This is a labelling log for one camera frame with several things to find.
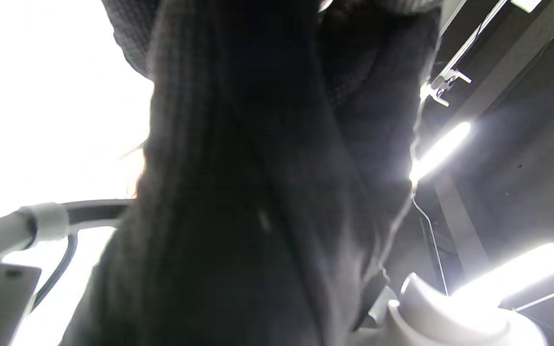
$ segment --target ceiling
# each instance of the ceiling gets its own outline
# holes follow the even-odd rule
[[[451,0],[446,6],[459,3]],[[495,3],[496,0],[475,0],[463,4],[442,37],[432,77]],[[553,26],[554,0],[543,0],[532,13],[506,4],[457,65],[473,82],[457,82],[444,94],[450,107],[432,101],[425,106],[427,144],[451,121],[473,119],[466,143],[449,163],[422,183],[417,197],[438,234],[449,291],[468,280],[465,263],[471,261],[466,258],[471,255],[459,252],[461,245],[453,241],[455,232],[464,232],[467,224],[454,227],[450,220],[455,219],[455,210],[445,210],[446,204],[438,197],[438,181],[446,176],[454,183],[489,267],[537,245],[554,242]],[[527,54],[527,63],[517,66],[516,62]],[[494,77],[502,66],[510,64],[516,69],[514,77],[507,81],[501,81],[501,74]],[[489,85],[498,89],[492,90]],[[478,108],[483,110],[479,114],[463,114],[464,110],[476,109],[471,105],[485,106]],[[422,232],[427,228],[426,221],[422,221],[418,214],[411,213],[400,234],[395,246],[397,254],[392,259],[394,285],[414,268],[423,277],[428,275],[436,287],[441,286],[436,261],[431,256],[434,252],[425,241],[428,234]],[[504,307],[519,307],[553,292],[554,276],[510,298]],[[538,322],[554,345],[554,298],[523,314]]]

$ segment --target dark knit sweater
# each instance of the dark knit sweater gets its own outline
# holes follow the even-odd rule
[[[147,166],[62,344],[343,345],[409,190],[439,10],[104,4],[155,85]]]

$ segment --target overexposed light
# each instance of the overexposed light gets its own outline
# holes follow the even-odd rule
[[[433,88],[431,88],[431,85],[423,85],[420,87],[420,102],[427,99],[427,97],[433,92]]]
[[[538,6],[541,0],[510,0],[510,2],[518,7],[521,7],[523,11],[530,13],[536,8],[536,6]]]
[[[537,247],[458,289],[453,297],[497,306],[554,273],[554,244]]]
[[[439,166],[462,142],[470,131],[469,123],[460,123],[450,132],[440,138],[431,149],[422,156],[422,159],[413,162],[412,171],[409,173],[409,180],[414,184]]]

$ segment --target sweater sleeve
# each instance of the sweater sleeve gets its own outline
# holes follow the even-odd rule
[[[325,92],[316,6],[161,2],[146,169],[63,345],[345,343],[382,228]]]

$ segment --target dark ceiling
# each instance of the dark ceiling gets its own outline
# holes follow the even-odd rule
[[[428,138],[433,138],[468,99],[480,97],[476,90],[484,79],[499,61],[514,54],[511,49],[516,42],[551,8],[552,2],[542,0],[532,13],[509,2],[504,6],[457,65],[473,82],[470,85],[457,82],[446,92],[444,98],[451,103],[448,108],[427,101],[424,117]],[[443,35],[432,77],[495,3],[495,0],[468,0],[464,4]],[[490,107],[474,115],[476,119],[466,143],[449,163],[422,182],[417,197],[439,234],[449,291],[466,281],[466,275],[460,265],[464,259],[459,258],[451,244],[455,230],[446,223],[451,211],[442,210],[436,194],[435,184],[440,175],[452,177],[491,266],[537,245],[554,242],[554,37],[519,70]],[[429,279],[441,286],[437,270],[433,271],[437,269],[433,252],[429,242],[425,242],[428,234],[422,232],[427,228],[424,222],[413,212],[400,234],[395,249],[406,255],[392,261],[396,283],[404,272],[414,269],[422,272],[423,277],[425,273],[433,276]],[[519,307],[553,292],[554,276],[510,298],[504,307]],[[541,325],[554,346],[554,298],[524,310],[523,314]]]

